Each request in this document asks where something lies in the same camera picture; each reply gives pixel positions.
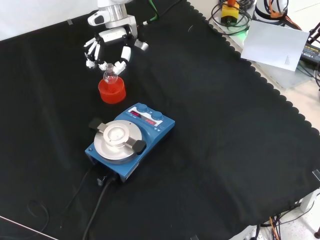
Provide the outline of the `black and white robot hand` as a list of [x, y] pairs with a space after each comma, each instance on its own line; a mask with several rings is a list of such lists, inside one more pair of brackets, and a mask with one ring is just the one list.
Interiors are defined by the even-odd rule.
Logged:
[[139, 48], [146, 51], [149, 45], [145, 41], [138, 39], [138, 27], [136, 19], [133, 15], [106, 23], [108, 28], [97, 34], [84, 44], [86, 51], [86, 66], [90, 69], [98, 68], [101, 71], [107, 71], [108, 63], [103, 60], [103, 47], [109, 44], [123, 41], [120, 60], [113, 64], [113, 72], [117, 75], [121, 74], [129, 64], [132, 54], [132, 48]]

